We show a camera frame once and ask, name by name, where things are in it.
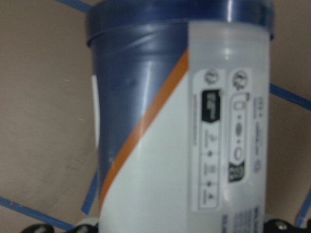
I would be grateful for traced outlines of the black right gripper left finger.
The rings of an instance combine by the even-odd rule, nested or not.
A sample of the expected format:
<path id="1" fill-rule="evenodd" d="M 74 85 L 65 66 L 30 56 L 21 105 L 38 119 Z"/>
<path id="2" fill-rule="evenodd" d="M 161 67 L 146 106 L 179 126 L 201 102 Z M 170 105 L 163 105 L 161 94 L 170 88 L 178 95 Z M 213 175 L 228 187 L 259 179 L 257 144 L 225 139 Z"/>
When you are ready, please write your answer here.
<path id="1" fill-rule="evenodd" d="M 50 224 L 32 224 L 23 229 L 23 233 L 56 233 L 54 226 Z"/>

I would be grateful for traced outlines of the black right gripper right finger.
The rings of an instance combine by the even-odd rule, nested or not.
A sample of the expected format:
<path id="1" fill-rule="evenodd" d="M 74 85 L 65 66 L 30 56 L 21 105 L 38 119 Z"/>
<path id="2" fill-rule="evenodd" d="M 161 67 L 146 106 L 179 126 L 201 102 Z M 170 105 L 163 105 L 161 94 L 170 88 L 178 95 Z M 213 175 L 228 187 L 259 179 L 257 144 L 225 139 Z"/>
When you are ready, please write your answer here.
<path id="1" fill-rule="evenodd" d="M 311 220 L 307 222 L 305 228 L 300 228 L 293 226 L 292 224 L 281 220 L 281 219 L 271 219 L 264 223 L 265 233 L 311 233 Z"/>

